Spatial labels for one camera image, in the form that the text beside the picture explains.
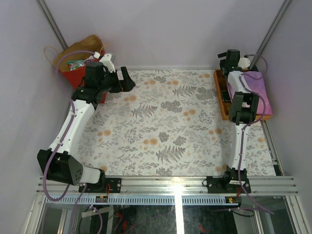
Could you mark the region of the red brown paper bag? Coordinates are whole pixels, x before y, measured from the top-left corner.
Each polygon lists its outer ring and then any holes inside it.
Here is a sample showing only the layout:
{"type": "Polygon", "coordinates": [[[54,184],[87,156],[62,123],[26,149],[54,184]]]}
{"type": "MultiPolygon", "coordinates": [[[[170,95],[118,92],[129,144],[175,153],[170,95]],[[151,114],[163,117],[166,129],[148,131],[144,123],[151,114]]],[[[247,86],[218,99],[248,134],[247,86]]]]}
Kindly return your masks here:
{"type": "Polygon", "coordinates": [[[83,85],[83,77],[85,76],[86,63],[98,61],[99,56],[104,55],[105,46],[101,39],[96,35],[90,35],[81,41],[75,42],[61,53],[57,53],[54,60],[50,60],[46,54],[47,50],[56,48],[46,46],[43,49],[45,58],[57,69],[57,74],[60,74],[66,79],[74,89],[83,85]]]}

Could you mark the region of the teal snack packet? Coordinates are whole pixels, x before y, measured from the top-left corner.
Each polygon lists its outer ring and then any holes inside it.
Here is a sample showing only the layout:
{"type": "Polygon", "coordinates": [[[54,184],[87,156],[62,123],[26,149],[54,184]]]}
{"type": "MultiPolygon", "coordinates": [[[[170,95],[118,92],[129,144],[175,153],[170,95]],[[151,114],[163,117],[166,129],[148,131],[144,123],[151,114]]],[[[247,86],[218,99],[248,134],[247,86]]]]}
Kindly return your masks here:
{"type": "Polygon", "coordinates": [[[68,70],[73,71],[73,70],[76,70],[78,68],[84,67],[87,62],[88,62],[88,59],[68,61],[67,62],[68,70]]]}

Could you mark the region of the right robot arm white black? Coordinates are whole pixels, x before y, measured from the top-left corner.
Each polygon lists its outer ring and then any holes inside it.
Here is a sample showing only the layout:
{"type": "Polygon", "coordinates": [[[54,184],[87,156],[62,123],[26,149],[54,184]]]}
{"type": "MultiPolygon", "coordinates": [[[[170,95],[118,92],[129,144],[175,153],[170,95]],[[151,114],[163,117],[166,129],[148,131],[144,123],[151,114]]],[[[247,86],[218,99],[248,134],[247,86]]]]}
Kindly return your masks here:
{"type": "Polygon", "coordinates": [[[243,68],[239,66],[239,50],[228,49],[218,54],[218,58],[222,75],[234,94],[229,109],[229,120],[233,124],[231,157],[222,180],[223,189],[231,193],[239,186],[249,186],[245,166],[246,142],[250,125],[256,118],[259,96],[245,81],[243,68]]]}

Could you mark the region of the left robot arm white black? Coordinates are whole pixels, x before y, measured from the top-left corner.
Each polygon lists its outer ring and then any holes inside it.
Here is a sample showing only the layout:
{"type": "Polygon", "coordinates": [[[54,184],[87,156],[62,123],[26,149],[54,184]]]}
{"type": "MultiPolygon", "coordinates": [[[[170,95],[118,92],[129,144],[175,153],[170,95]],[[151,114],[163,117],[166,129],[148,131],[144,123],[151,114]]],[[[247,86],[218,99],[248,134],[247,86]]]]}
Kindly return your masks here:
{"type": "Polygon", "coordinates": [[[60,132],[47,150],[38,152],[44,179],[71,185],[87,183],[98,193],[106,189],[104,171],[83,166],[76,154],[83,130],[104,94],[129,92],[135,87],[125,66],[121,73],[119,79],[107,62],[92,61],[86,65],[82,85],[71,97],[71,109],[60,132]]]}

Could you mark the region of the orange wooden tray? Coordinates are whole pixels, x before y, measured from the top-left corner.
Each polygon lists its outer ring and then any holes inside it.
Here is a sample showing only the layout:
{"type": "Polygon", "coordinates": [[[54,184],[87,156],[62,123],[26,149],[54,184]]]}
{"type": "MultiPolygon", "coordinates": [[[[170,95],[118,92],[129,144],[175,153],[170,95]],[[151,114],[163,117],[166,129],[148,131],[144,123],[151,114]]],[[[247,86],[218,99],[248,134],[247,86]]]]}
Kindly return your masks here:
{"type": "MultiPolygon", "coordinates": [[[[267,97],[264,80],[254,80],[250,77],[245,77],[245,80],[252,91],[260,94],[264,98],[266,103],[266,112],[262,120],[269,120],[273,116],[273,112],[267,97]]],[[[232,87],[227,83],[220,70],[214,71],[214,82],[216,86],[222,119],[225,121],[229,121],[229,110],[232,97],[234,96],[234,91],[232,87]]]]}

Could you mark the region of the black object in tray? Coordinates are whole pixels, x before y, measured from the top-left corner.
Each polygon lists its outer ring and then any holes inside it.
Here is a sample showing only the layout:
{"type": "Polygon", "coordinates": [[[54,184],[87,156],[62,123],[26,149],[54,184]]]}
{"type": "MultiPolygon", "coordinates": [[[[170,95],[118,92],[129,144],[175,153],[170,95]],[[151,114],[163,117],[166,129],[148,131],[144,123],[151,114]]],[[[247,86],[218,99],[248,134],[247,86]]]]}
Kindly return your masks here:
{"type": "Polygon", "coordinates": [[[226,90],[221,92],[221,98],[222,98],[222,101],[224,103],[230,103],[231,102],[231,97],[230,97],[228,91],[226,91],[226,90]]]}

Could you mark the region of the purple princess cloth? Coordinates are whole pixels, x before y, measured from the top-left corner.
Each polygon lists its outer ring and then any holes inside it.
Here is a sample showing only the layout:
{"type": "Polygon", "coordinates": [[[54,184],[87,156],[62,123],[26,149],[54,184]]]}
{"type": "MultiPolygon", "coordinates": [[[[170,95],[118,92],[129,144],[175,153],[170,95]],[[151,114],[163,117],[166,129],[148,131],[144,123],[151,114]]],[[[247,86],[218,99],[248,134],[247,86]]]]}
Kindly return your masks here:
{"type": "MultiPolygon", "coordinates": [[[[239,91],[245,92],[239,80],[239,77],[241,74],[242,72],[240,71],[232,71],[229,73],[227,77],[227,88],[228,88],[231,101],[234,98],[235,92],[239,92],[239,91]]],[[[257,71],[244,72],[242,81],[244,82],[245,85],[248,86],[247,88],[249,90],[259,94],[261,97],[264,98],[265,104],[266,104],[265,116],[271,116],[273,112],[272,112],[272,108],[267,97],[265,83],[264,83],[264,79],[262,75],[263,74],[261,72],[257,72],[257,71]]]]}

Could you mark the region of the floral table mat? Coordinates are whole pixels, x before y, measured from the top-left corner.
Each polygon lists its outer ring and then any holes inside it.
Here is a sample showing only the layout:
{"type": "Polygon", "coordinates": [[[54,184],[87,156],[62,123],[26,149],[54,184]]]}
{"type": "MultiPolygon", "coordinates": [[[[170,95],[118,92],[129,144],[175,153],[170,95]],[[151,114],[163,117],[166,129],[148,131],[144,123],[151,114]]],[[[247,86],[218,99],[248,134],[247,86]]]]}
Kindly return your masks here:
{"type": "Polygon", "coordinates": [[[219,176],[231,155],[212,70],[130,71],[80,138],[78,160],[108,176],[219,176]]]}

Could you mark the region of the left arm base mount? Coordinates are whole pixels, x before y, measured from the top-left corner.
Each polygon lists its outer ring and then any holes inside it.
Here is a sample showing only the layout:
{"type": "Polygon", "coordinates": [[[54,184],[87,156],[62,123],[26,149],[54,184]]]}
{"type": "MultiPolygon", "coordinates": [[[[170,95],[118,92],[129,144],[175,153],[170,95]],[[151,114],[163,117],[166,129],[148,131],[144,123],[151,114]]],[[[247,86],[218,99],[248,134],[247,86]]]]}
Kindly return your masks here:
{"type": "Polygon", "coordinates": [[[99,181],[95,184],[87,183],[85,193],[119,194],[121,191],[121,185],[121,178],[106,177],[105,172],[103,170],[100,170],[99,181]]]}

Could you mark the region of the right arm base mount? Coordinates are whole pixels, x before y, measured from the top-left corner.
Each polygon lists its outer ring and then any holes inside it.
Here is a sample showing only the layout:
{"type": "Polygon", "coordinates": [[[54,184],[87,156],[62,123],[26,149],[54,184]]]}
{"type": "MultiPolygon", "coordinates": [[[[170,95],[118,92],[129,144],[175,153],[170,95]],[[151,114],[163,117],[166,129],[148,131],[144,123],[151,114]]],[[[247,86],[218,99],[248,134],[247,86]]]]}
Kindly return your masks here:
{"type": "Polygon", "coordinates": [[[247,177],[247,170],[236,170],[227,166],[222,177],[207,176],[202,186],[208,189],[209,194],[251,193],[251,186],[247,177]]]}

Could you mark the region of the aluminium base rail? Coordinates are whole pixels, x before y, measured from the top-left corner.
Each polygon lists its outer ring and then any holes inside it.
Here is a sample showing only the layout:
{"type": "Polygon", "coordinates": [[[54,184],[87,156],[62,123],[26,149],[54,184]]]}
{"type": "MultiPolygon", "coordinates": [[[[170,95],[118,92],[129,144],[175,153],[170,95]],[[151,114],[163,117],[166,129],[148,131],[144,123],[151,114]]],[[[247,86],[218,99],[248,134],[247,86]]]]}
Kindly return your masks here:
{"type": "MultiPolygon", "coordinates": [[[[221,205],[229,198],[245,197],[244,192],[218,192],[212,194],[211,184],[202,176],[123,176],[118,192],[91,193],[79,191],[79,186],[70,186],[59,204],[73,205],[173,205],[180,201],[185,205],[221,205]]],[[[249,178],[251,196],[296,196],[298,189],[291,176],[252,176],[249,178]]]]}

